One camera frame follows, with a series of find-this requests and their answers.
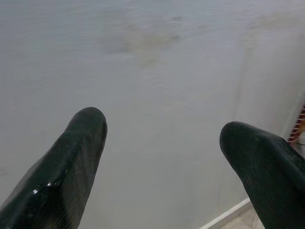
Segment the wall stain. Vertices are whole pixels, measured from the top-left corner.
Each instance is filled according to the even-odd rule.
[[[105,9],[99,18],[103,51],[131,54],[142,67],[154,65],[164,49],[180,40],[177,30],[182,19],[142,15],[142,9]]]

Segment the white baseboard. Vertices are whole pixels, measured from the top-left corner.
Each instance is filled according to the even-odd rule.
[[[211,222],[204,225],[200,229],[219,229],[228,222],[232,221],[237,216],[247,211],[251,207],[252,207],[251,201],[249,198],[247,198],[244,201],[240,202],[239,204],[235,205],[233,208],[226,211],[225,213],[221,214],[217,218],[213,219]]]

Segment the white wall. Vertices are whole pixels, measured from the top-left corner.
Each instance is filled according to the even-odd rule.
[[[78,110],[109,134],[80,228],[197,229],[246,198],[218,146],[282,134],[305,84],[303,0],[2,0],[0,202]]]

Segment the floor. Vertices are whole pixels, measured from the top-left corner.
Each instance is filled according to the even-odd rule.
[[[305,132],[303,132],[299,140],[293,145],[293,148],[302,156],[305,157]]]
[[[220,229],[264,229],[264,227],[254,208],[251,208]]]

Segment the tiled floor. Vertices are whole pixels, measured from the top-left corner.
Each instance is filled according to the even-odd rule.
[[[236,217],[221,229],[264,229],[260,219],[253,208]]]
[[[292,147],[305,158],[305,132],[301,134],[298,141],[294,143]]]

